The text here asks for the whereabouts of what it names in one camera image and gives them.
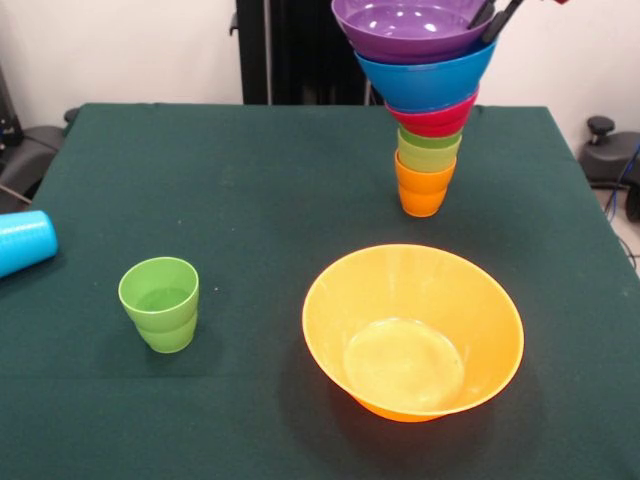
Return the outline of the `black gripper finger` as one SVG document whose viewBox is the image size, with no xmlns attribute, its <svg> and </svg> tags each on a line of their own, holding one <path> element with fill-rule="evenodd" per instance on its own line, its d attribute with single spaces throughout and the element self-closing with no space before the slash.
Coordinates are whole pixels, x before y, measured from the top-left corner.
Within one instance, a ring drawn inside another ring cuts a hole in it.
<svg viewBox="0 0 640 480">
<path fill-rule="evenodd" d="M 511 0 L 504 10 L 496 13 L 487 29 L 483 32 L 481 41 L 484 44 L 493 43 L 523 2 L 524 0 Z"/>
<path fill-rule="evenodd" d="M 491 16 L 493 15 L 494 10 L 495 10 L 495 0 L 483 0 L 479 4 L 478 9 L 476 10 L 473 18 L 471 19 L 471 21 L 467 25 L 467 28 L 468 29 L 477 28 L 479 25 L 481 25 L 487 19 L 491 18 Z"/>
</svg>

